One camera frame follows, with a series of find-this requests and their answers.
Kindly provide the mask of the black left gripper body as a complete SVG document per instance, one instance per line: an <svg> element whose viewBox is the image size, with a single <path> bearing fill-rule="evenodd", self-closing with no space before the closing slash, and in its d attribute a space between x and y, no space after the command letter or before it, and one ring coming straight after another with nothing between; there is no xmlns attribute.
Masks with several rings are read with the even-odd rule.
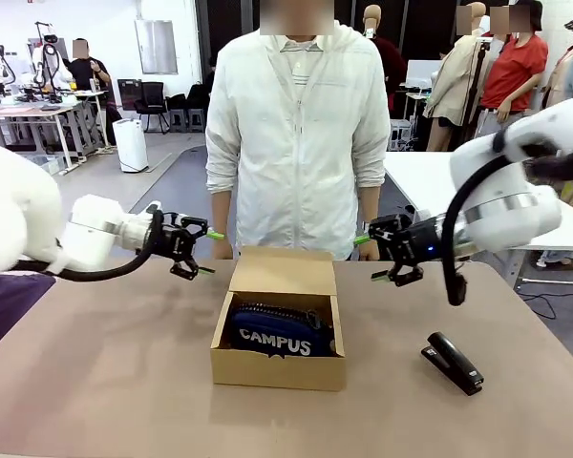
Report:
<svg viewBox="0 0 573 458"><path fill-rule="evenodd" d="M186 215L164 212L159 239L152 253L174 262L192 260L194 239L188 227L193 223Z"/></svg>

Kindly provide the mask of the person's left hand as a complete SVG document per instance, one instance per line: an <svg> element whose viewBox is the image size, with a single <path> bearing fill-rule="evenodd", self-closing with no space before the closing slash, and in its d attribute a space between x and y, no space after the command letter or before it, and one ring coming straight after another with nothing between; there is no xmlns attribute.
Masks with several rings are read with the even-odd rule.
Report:
<svg viewBox="0 0 573 458"><path fill-rule="evenodd" d="M380 254L377 242L368 234L361 236L361 243L358 245L358 253L360 261L379 261Z"/></svg>

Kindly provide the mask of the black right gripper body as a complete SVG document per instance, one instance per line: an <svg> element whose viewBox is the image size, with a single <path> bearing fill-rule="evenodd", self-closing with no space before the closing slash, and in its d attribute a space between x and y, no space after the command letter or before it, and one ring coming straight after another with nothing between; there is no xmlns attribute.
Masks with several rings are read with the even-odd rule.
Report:
<svg viewBox="0 0 573 458"><path fill-rule="evenodd" d="M429 218L400 229L393 235L393 260L398 262L425 262L440 260L441 224Z"/></svg>

